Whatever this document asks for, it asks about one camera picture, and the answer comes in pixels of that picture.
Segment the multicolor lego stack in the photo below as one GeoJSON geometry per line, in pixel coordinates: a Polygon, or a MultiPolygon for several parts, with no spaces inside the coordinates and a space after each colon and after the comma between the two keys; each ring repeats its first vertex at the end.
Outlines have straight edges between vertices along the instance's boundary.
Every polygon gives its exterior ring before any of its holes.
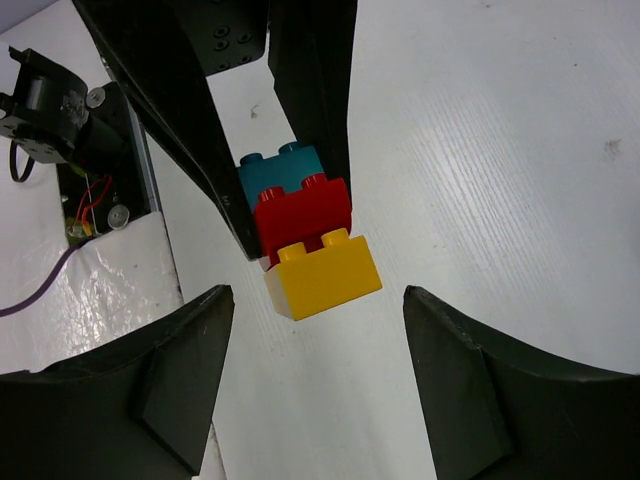
{"type": "Polygon", "coordinates": [[[299,321],[381,289],[368,243],[353,236],[346,183],[297,142],[244,156],[238,174],[262,249],[274,310],[299,321]]]}

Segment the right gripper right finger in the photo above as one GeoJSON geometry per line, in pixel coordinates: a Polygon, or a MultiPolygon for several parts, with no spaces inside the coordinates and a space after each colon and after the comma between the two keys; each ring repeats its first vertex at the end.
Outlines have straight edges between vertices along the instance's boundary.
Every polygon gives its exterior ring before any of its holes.
{"type": "Polygon", "coordinates": [[[635,479],[639,379],[545,352],[427,290],[403,317],[440,479],[635,479]]]}

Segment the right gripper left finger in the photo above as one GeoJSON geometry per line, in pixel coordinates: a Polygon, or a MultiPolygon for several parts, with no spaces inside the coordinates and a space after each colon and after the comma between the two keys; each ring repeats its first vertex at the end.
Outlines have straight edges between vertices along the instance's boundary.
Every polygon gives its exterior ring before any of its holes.
{"type": "Polygon", "coordinates": [[[202,469],[234,315],[218,285],[38,371],[1,378],[5,479],[189,479],[202,469]]]}

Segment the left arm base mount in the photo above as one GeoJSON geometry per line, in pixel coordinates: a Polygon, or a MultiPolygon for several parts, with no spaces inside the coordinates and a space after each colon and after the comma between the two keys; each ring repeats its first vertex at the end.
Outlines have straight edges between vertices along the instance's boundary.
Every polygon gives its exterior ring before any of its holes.
{"type": "Polygon", "coordinates": [[[37,164],[54,166],[70,244],[159,208],[141,126],[115,82],[90,88],[35,50],[3,44],[1,134],[15,182],[37,164]]]}

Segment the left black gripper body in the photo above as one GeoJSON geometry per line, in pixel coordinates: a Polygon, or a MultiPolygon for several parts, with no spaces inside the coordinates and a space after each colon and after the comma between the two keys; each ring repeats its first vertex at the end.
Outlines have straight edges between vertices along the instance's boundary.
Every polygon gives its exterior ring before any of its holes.
{"type": "Polygon", "coordinates": [[[268,0],[178,0],[174,11],[206,77],[260,59],[268,0]]]}

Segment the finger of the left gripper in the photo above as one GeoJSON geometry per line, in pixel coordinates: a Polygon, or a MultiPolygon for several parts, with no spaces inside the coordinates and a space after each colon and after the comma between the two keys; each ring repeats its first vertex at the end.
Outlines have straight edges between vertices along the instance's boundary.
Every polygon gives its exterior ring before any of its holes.
{"type": "Polygon", "coordinates": [[[201,65],[166,1],[77,1],[99,52],[152,138],[215,204],[244,255],[260,242],[201,65]]]}
{"type": "Polygon", "coordinates": [[[348,106],[358,3],[272,1],[268,66],[296,140],[351,185],[348,106]]]}

